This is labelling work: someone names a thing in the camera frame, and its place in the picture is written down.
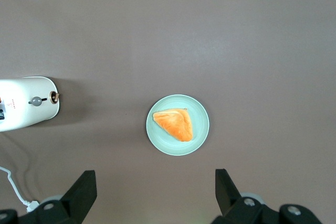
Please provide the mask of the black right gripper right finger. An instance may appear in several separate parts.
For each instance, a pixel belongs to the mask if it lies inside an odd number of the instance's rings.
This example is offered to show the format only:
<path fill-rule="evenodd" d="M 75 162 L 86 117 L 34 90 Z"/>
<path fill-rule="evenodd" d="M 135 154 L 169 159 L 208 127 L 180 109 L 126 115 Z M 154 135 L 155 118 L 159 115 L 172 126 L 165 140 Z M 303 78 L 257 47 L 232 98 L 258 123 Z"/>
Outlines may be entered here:
<path fill-rule="evenodd" d="M 284 204 L 278 211 L 253 196 L 242 196 L 227 170 L 215 171 L 215 195 L 221 215 L 213 223 L 320 223 L 308 208 Z"/>

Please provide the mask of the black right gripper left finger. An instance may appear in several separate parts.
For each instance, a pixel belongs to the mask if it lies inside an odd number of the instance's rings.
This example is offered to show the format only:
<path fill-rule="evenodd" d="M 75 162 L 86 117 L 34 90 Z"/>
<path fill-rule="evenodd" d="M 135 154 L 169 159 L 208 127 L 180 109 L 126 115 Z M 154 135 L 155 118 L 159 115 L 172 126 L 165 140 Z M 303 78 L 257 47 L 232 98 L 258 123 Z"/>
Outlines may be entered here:
<path fill-rule="evenodd" d="M 1 223 L 83 223 L 96 198 L 96 173 L 87 170 L 59 200 L 46 201 L 20 217 L 14 209 L 1 210 Z"/>

